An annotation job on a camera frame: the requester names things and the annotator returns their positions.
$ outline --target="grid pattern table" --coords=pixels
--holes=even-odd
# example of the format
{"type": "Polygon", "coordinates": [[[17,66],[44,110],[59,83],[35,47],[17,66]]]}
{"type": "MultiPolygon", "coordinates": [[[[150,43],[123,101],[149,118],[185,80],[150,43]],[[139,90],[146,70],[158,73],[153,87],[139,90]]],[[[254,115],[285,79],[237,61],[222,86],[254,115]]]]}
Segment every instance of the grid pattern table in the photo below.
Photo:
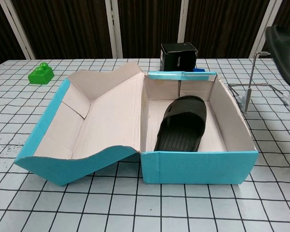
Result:
{"type": "MultiPolygon", "coordinates": [[[[253,87],[245,114],[259,158],[241,185],[147,185],[140,159],[128,157],[64,187],[13,164],[62,80],[76,70],[111,71],[159,59],[43,60],[55,77],[29,85],[42,60],[0,65],[0,232],[290,232],[290,112],[269,87],[253,87]]],[[[250,59],[199,59],[224,83],[248,83],[250,59]]],[[[271,59],[259,59],[254,83],[290,87],[271,59]]],[[[243,93],[243,87],[236,87],[243,93]]]]}

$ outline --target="small black box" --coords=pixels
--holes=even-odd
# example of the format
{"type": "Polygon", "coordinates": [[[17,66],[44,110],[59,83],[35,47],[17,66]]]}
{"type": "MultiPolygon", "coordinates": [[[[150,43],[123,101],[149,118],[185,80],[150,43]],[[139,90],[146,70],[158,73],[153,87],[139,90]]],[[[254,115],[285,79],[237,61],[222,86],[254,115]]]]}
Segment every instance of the small black box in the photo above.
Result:
{"type": "Polygon", "coordinates": [[[198,50],[191,43],[161,44],[160,70],[192,72],[198,50]]]}

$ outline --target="cardboard box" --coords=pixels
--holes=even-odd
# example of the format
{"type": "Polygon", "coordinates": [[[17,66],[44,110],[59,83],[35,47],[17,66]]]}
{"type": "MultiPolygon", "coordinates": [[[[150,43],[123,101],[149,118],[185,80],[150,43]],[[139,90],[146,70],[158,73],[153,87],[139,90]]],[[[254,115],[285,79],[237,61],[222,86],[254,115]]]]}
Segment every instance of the cardboard box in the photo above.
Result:
{"type": "Polygon", "coordinates": [[[146,183],[239,184],[258,152],[215,72],[149,72],[136,64],[113,72],[79,71],[64,80],[15,164],[65,185],[135,153],[146,183]],[[153,151],[167,106],[181,96],[207,107],[198,152],[153,151]]]}
{"type": "Polygon", "coordinates": [[[160,70],[192,72],[197,55],[191,43],[161,44],[160,70]]]}

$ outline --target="metal stand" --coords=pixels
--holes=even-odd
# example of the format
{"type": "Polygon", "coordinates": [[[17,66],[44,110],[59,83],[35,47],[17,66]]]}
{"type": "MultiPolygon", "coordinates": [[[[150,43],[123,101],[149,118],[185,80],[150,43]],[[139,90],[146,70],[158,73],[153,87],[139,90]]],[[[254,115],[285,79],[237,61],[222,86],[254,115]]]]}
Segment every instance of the metal stand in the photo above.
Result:
{"type": "Polygon", "coordinates": [[[286,95],[284,93],[282,93],[281,91],[279,91],[277,88],[275,88],[274,86],[268,84],[268,83],[261,83],[261,84],[252,84],[252,76],[253,76],[253,71],[255,69],[255,63],[256,63],[256,59],[257,56],[268,56],[270,55],[269,52],[257,52],[253,58],[253,64],[252,64],[252,69],[251,69],[251,75],[250,75],[250,80],[249,80],[249,84],[228,84],[229,88],[231,89],[231,91],[233,91],[236,95],[237,95],[237,99],[241,104],[241,109],[244,113],[247,112],[248,110],[248,105],[249,105],[249,101],[250,101],[250,97],[251,97],[251,86],[268,86],[270,87],[272,90],[278,92],[281,96],[280,99],[282,100],[283,103],[285,103],[287,105],[287,108],[290,110],[290,94],[286,95]],[[244,96],[240,96],[232,87],[235,86],[248,86],[245,95],[244,96]]]}

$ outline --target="dark curtain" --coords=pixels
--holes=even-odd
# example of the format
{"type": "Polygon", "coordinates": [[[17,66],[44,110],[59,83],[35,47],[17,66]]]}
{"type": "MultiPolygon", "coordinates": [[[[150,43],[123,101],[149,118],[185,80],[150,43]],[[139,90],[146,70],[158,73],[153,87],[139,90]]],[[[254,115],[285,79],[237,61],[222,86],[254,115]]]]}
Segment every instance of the dark curtain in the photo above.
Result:
{"type": "Polygon", "coordinates": [[[111,58],[103,0],[12,0],[38,59],[111,58]]]}
{"type": "Polygon", "coordinates": [[[200,58],[247,58],[269,0],[189,1],[185,42],[200,58]]]}
{"type": "Polygon", "coordinates": [[[25,59],[25,56],[0,6],[0,64],[9,59],[25,59]]]}
{"type": "MultiPolygon", "coordinates": [[[[279,25],[290,31],[290,0],[283,0],[277,12],[273,25],[279,25]]],[[[263,51],[267,51],[266,42],[263,51]]]]}
{"type": "Polygon", "coordinates": [[[176,43],[181,0],[118,0],[124,58],[159,58],[160,45],[176,43]]]}

